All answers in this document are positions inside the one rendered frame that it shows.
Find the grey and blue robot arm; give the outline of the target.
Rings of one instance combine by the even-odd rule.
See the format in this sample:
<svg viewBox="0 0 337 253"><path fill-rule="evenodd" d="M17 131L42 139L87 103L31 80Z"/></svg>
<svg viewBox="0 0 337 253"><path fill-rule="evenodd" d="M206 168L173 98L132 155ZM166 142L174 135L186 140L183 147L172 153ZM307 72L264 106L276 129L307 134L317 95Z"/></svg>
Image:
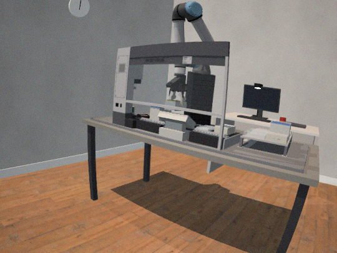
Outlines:
<svg viewBox="0 0 337 253"><path fill-rule="evenodd" d="M214 41L212 35L210 34L207 26L205 25L202 19L203 16L202 10L203 10L202 6L195 1L181 3L175 6L172 14L175 42L185 42L185 34L184 34L185 18L187 19L188 22L192 23L202 42Z"/></svg>

